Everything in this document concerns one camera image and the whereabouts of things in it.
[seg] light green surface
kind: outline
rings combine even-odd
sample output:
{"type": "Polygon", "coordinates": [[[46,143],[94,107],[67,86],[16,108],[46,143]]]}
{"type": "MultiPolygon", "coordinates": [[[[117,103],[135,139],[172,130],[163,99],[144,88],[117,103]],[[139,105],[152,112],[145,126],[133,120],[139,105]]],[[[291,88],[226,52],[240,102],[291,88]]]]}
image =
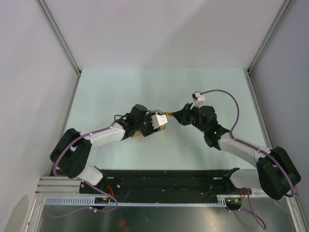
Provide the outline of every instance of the light green surface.
{"type": "MultiPolygon", "coordinates": [[[[139,103],[148,109],[176,111],[192,102],[192,92],[224,89],[240,106],[235,134],[265,145],[241,67],[83,69],[68,128],[89,131],[110,125],[114,114],[124,115],[139,103]]],[[[219,123],[231,128],[236,119],[233,100],[223,93],[206,95],[219,123]]],[[[253,168],[232,154],[209,148],[193,126],[168,117],[164,131],[148,137],[107,144],[90,154],[88,162],[105,169],[231,169],[253,168]]]]}

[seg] white wall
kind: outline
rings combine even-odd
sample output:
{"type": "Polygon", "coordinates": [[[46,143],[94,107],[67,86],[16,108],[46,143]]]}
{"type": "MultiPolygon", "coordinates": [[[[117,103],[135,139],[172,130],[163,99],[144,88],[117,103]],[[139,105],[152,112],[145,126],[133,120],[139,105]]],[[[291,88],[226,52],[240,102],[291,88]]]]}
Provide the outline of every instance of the white wall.
{"type": "Polygon", "coordinates": [[[309,1],[297,0],[253,72],[275,145],[284,147],[302,181],[309,217],[309,1]]]}
{"type": "Polygon", "coordinates": [[[19,231],[49,165],[76,74],[37,3],[0,3],[0,231],[19,231]]]}
{"type": "Polygon", "coordinates": [[[246,68],[283,0],[47,0],[83,68],[246,68]]]}

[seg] metal frame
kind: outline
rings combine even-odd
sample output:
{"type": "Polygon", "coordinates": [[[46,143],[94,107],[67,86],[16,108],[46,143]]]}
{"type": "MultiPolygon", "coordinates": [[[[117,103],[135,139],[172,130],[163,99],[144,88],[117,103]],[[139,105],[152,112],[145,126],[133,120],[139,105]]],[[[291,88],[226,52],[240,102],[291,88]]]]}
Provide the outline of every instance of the metal frame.
{"type": "Polygon", "coordinates": [[[248,67],[249,73],[253,71],[257,62],[259,61],[260,57],[263,55],[265,49],[267,48],[268,44],[270,43],[271,39],[273,38],[274,34],[276,33],[278,27],[280,26],[281,22],[283,21],[284,17],[290,10],[291,6],[293,5],[295,0],[284,0],[280,9],[278,10],[274,20],[272,21],[260,47],[258,48],[256,54],[251,61],[251,64],[248,67]]]}
{"type": "MultiPolygon", "coordinates": [[[[61,137],[67,125],[70,110],[71,110],[73,100],[75,97],[75,93],[77,90],[79,77],[81,75],[81,70],[78,67],[74,59],[74,56],[72,55],[69,49],[69,46],[66,43],[57,23],[55,22],[45,0],[36,0],[36,2],[38,3],[38,6],[41,9],[43,15],[45,16],[46,21],[48,22],[48,24],[51,27],[51,30],[56,36],[59,42],[59,45],[63,49],[66,57],[68,58],[71,66],[73,67],[74,71],[76,72],[78,76],[76,83],[75,83],[75,89],[74,89],[72,98],[70,100],[70,105],[68,107],[67,116],[63,123],[63,128],[60,134],[60,137],[61,137]]],[[[262,105],[259,101],[256,89],[254,87],[252,77],[250,76],[250,74],[252,70],[255,68],[263,52],[267,48],[267,45],[270,43],[271,39],[273,38],[278,26],[280,25],[280,23],[286,16],[293,2],[294,0],[284,0],[269,30],[267,31],[258,51],[256,52],[251,64],[249,65],[247,70],[244,70],[246,80],[248,83],[248,87],[250,90],[250,94],[252,96],[254,107],[255,107],[255,110],[258,116],[258,120],[260,122],[261,129],[262,129],[263,137],[268,147],[273,147],[273,143],[270,138],[269,131],[268,131],[267,122],[265,120],[265,114],[263,112],[262,105]]],[[[39,227],[41,215],[43,213],[44,203],[46,199],[48,199],[48,196],[53,195],[54,198],[55,196],[71,196],[74,198],[85,197],[85,194],[79,194],[79,186],[80,186],[80,180],[78,179],[68,179],[67,177],[41,177],[36,193],[35,193],[34,200],[31,205],[31,210],[27,216],[27,220],[26,220],[26,223],[22,231],[23,232],[36,232],[37,231],[39,227]]],[[[265,194],[263,192],[255,193],[254,196],[255,197],[265,197],[265,194]]],[[[299,198],[298,197],[291,198],[291,199],[287,198],[287,202],[288,202],[288,205],[291,211],[291,215],[292,215],[292,218],[295,224],[296,231],[297,232],[309,231],[306,218],[304,217],[304,213],[303,213],[301,204],[299,202],[299,198]]]]}
{"type": "Polygon", "coordinates": [[[52,13],[50,12],[45,0],[36,0],[36,2],[39,5],[39,8],[41,9],[43,15],[45,16],[46,21],[48,22],[49,26],[51,27],[55,37],[57,38],[59,45],[61,46],[62,50],[64,51],[66,57],[68,58],[71,66],[74,68],[76,74],[79,76],[81,73],[80,68],[78,67],[74,56],[72,55],[71,50],[69,49],[69,46],[67,42],[65,41],[57,23],[54,20],[54,17],[52,16],[52,13]]]}
{"type": "MultiPolygon", "coordinates": [[[[256,88],[253,83],[252,75],[248,73],[248,71],[244,70],[246,80],[248,83],[249,91],[253,100],[253,104],[256,110],[256,114],[258,116],[258,120],[262,129],[262,134],[267,147],[274,147],[274,144],[271,140],[270,133],[267,126],[267,121],[265,117],[264,110],[262,108],[260,99],[256,92],[256,88]]],[[[296,196],[294,198],[286,198],[287,203],[290,208],[290,212],[292,215],[292,219],[295,225],[295,229],[297,232],[305,232],[309,231],[308,222],[306,220],[306,216],[304,214],[304,210],[300,203],[299,197],[296,196]]]]}

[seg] cable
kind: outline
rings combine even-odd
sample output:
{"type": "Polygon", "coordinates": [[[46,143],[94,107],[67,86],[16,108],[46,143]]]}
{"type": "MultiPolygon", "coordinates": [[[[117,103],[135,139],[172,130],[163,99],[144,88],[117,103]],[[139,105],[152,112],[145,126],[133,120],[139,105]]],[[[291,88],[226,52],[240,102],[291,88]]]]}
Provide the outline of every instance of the cable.
{"type": "Polygon", "coordinates": [[[252,149],[258,151],[258,152],[261,152],[263,155],[265,155],[265,156],[267,156],[269,159],[271,159],[271,160],[277,165],[277,167],[279,168],[279,170],[282,172],[282,174],[284,175],[284,177],[286,178],[286,180],[287,180],[287,182],[288,182],[288,184],[289,184],[289,186],[290,186],[291,195],[289,195],[289,197],[294,197],[294,196],[295,196],[295,188],[294,188],[294,186],[293,186],[293,184],[292,184],[292,182],[291,182],[291,180],[290,180],[288,174],[285,172],[285,170],[282,168],[282,166],[278,163],[278,161],[276,161],[275,158],[273,158],[269,153],[267,153],[267,152],[265,152],[265,151],[263,151],[263,150],[260,150],[260,148],[258,148],[257,146],[254,146],[254,145],[252,145],[252,144],[250,144],[250,143],[247,143],[246,141],[243,141],[243,140],[241,140],[241,139],[239,139],[239,138],[236,138],[236,137],[233,135],[233,130],[234,130],[235,126],[236,126],[237,123],[238,123],[238,120],[239,120],[239,113],[240,113],[240,112],[239,112],[239,105],[238,105],[238,102],[237,102],[236,98],[235,98],[231,93],[229,93],[229,92],[227,92],[227,91],[225,91],[225,90],[221,90],[221,89],[212,89],[212,90],[208,90],[208,91],[202,92],[201,94],[206,94],[206,93],[211,93],[211,92],[222,92],[222,93],[225,93],[225,94],[229,95],[229,96],[234,100],[234,103],[235,103],[236,108],[237,108],[237,117],[236,117],[236,121],[235,121],[235,123],[234,123],[234,125],[232,126],[231,131],[230,131],[230,136],[231,136],[231,138],[232,138],[233,140],[235,140],[235,141],[241,143],[241,144],[244,144],[244,145],[246,145],[246,146],[248,146],[248,147],[250,147],[250,148],[252,148],[252,149]]]}
{"type": "MultiPolygon", "coordinates": [[[[112,124],[111,124],[109,127],[105,127],[105,128],[102,128],[102,129],[94,130],[94,131],[92,131],[92,132],[83,134],[83,135],[79,136],[78,138],[74,139],[74,140],[61,152],[60,156],[59,156],[58,159],[56,160],[56,162],[55,162],[55,164],[54,164],[54,168],[53,168],[53,174],[54,174],[54,176],[61,176],[61,175],[58,175],[58,174],[56,173],[56,171],[57,171],[57,166],[59,165],[59,163],[60,163],[62,157],[65,155],[65,153],[71,148],[71,146],[73,146],[76,142],[78,142],[79,140],[81,140],[81,139],[83,139],[84,137],[87,137],[87,136],[89,136],[89,135],[91,135],[91,134],[96,134],[96,133],[100,133],[100,132],[103,132],[103,131],[107,131],[108,129],[110,129],[112,126],[115,125],[115,123],[116,123],[116,117],[124,117],[124,116],[123,116],[123,115],[114,115],[114,120],[113,120],[112,124]]],[[[96,190],[96,191],[98,191],[98,192],[100,192],[100,193],[102,193],[102,194],[104,194],[104,195],[107,195],[110,199],[112,199],[112,200],[116,203],[116,205],[115,205],[112,209],[108,209],[108,210],[94,209],[95,212],[97,212],[97,211],[99,211],[99,212],[110,212],[110,211],[115,210],[115,209],[118,207],[118,201],[113,197],[113,191],[112,191],[112,195],[110,195],[110,194],[108,194],[108,193],[106,193],[106,192],[104,192],[104,191],[98,189],[97,187],[91,185],[90,183],[88,183],[88,182],[86,182],[86,181],[85,181],[85,183],[86,183],[87,185],[89,185],[91,188],[93,188],[94,190],[96,190]]],[[[69,213],[63,214],[63,215],[59,215],[59,216],[50,215],[47,211],[46,211],[46,214],[47,214],[47,216],[49,216],[50,218],[63,218],[63,217],[72,215],[72,214],[74,214],[74,213],[76,213],[76,212],[78,212],[78,211],[81,211],[81,210],[84,210],[84,209],[89,209],[89,208],[90,208],[90,209],[93,209],[92,207],[88,207],[88,206],[87,206],[87,207],[78,208],[78,209],[76,209],[76,210],[73,210],[72,212],[69,212],[69,213]]]]}
{"type": "Polygon", "coordinates": [[[110,129],[113,125],[115,125],[116,123],[116,117],[123,117],[123,115],[114,115],[114,121],[112,122],[112,124],[109,126],[109,127],[105,127],[105,128],[102,128],[102,129],[98,129],[98,130],[94,130],[92,132],[89,132],[89,133],[86,133],[86,134],[83,134],[81,136],[79,136],[78,138],[74,139],[60,154],[60,156],[58,157],[58,159],[56,160],[55,164],[54,164],[54,168],[53,168],[53,174],[54,176],[61,176],[61,175],[58,175],[56,173],[57,171],[57,167],[60,163],[60,160],[62,159],[62,157],[66,154],[66,152],[71,148],[71,146],[73,146],[76,142],[78,142],[79,140],[83,139],[84,137],[87,137],[91,134],[96,134],[96,133],[100,133],[100,132],[103,132],[103,131],[107,131],[108,129],[110,129]]]}
{"type": "MultiPolygon", "coordinates": [[[[225,94],[229,95],[229,96],[233,99],[233,101],[234,101],[234,103],[235,103],[235,105],[236,105],[236,108],[237,108],[237,117],[236,117],[235,123],[234,123],[234,125],[232,126],[231,131],[230,131],[230,136],[231,136],[231,138],[232,138],[233,140],[235,140],[235,141],[241,143],[241,144],[244,144],[244,145],[246,145],[246,146],[248,146],[248,147],[251,147],[252,149],[254,149],[254,150],[258,151],[258,152],[261,152],[263,155],[265,155],[265,156],[267,156],[269,159],[271,159],[271,160],[277,165],[277,167],[279,168],[279,170],[282,172],[282,174],[283,174],[284,177],[286,178],[287,182],[289,183],[289,186],[290,186],[290,189],[291,189],[291,192],[292,192],[291,195],[289,195],[289,197],[295,196],[295,188],[294,188],[294,186],[293,186],[293,184],[292,184],[292,182],[291,182],[291,180],[290,180],[288,174],[285,172],[285,170],[282,168],[282,166],[275,160],[275,158],[273,158],[273,157],[272,157],[270,154],[268,154],[267,152],[265,152],[265,151],[263,151],[263,150],[259,150],[258,147],[254,146],[254,145],[252,145],[252,144],[250,144],[250,143],[247,143],[246,141],[243,141],[243,140],[241,140],[241,139],[238,139],[238,138],[236,138],[236,137],[233,135],[233,130],[234,130],[234,128],[236,127],[236,125],[237,125],[237,123],[238,123],[239,115],[240,115],[239,104],[238,104],[236,98],[235,98],[231,93],[229,93],[229,92],[227,92],[227,91],[225,91],[225,90],[222,90],[222,89],[212,89],[212,90],[208,90],[208,91],[202,92],[201,94],[207,94],[207,93],[212,93],[212,92],[222,92],[222,93],[225,93],[225,94]]],[[[251,199],[250,199],[250,191],[251,191],[251,189],[248,188],[247,190],[248,190],[248,194],[247,194],[247,195],[248,195],[248,202],[249,202],[249,206],[250,206],[250,208],[251,208],[251,211],[248,210],[248,209],[240,209],[239,211],[248,212],[248,213],[252,214],[252,215],[255,217],[255,220],[257,221],[257,223],[260,225],[260,227],[261,227],[263,230],[266,230],[266,224],[265,224],[265,223],[263,222],[263,220],[255,213],[255,210],[254,210],[254,208],[252,207],[252,202],[251,202],[251,199]]]]}
{"type": "Polygon", "coordinates": [[[244,199],[246,197],[245,191],[242,188],[240,188],[239,191],[240,191],[240,194],[241,194],[241,196],[240,196],[241,199],[244,199]]]}
{"type": "Polygon", "coordinates": [[[257,221],[257,223],[260,225],[260,227],[263,229],[263,230],[266,230],[266,224],[263,222],[263,220],[255,213],[255,210],[254,208],[252,207],[252,202],[251,202],[251,198],[250,198],[250,191],[251,191],[251,188],[248,188],[247,189],[248,191],[248,202],[249,202],[249,206],[251,208],[251,212],[250,210],[245,210],[246,212],[248,213],[252,213],[253,216],[255,217],[255,220],[257,221]]]}

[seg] reflective metal surface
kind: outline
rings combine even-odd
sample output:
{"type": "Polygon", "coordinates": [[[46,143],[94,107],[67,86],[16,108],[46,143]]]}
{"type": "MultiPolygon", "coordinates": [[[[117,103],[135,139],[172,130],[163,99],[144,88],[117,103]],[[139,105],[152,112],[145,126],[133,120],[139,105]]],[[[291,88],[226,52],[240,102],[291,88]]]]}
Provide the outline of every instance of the reflective metal surface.
{"type": "MultiPolygon", "coordinates": [[[[285,199],[252,199],[257,214],[264,220],[266,231],[295,232],[285,199]]],[[[80,206],[51,206],[44,210],[62,215],[80,206]]],[[[247,199],[242,208],[249,209],[247,199]]],[[[109,213],[79,211],[53,219],[42,214],[40,232],[261,232],[254,217],[245,212],[229,213],[217,207],[118,207],[109,213]]]]}

